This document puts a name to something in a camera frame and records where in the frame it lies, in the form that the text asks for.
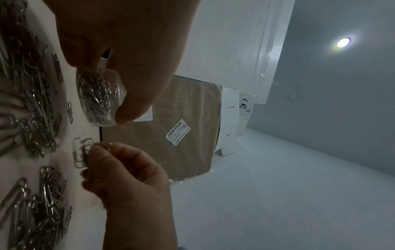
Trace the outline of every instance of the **small plastic jar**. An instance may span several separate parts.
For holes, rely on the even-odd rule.
[[[88,122],[100,127],[116,125],[115,112],[126,96],[120,75],[108,69],[77,68],[76,84]]]

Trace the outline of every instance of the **white sticker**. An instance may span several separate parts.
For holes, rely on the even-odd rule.
[[[165,136],[174,146],[177,146],[178,143],[189,133],[191,128],[181,119]]]
[[[134,120],[134,122],[138,122],[138,121],[152,121],[152,106],[149,107],[149,109],[147,110],[147,112],[145,112],[144,115],[140,116],[139,118],[137,118],[136,120]]]

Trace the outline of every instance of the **hand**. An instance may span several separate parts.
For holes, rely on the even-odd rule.
[[[143,115],[181,61],[200,0],[44,0],[56,16],[60,46],[74,67],[95,69],[107,48],[128,92],[115,120]]]
[[[98,143],[82,175],[107,210],[103,250],[177,249],[169,178],[147,153]]]

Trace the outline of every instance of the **recessed ceiling light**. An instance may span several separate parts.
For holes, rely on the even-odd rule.
[[[350,43],[350,38],[343,38],[337,43],[338,48],[344,48]]]

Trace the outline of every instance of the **ceiling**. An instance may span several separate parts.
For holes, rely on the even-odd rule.
[[[395,175],[394,27],[392,0],[296,0],[249,127]]]

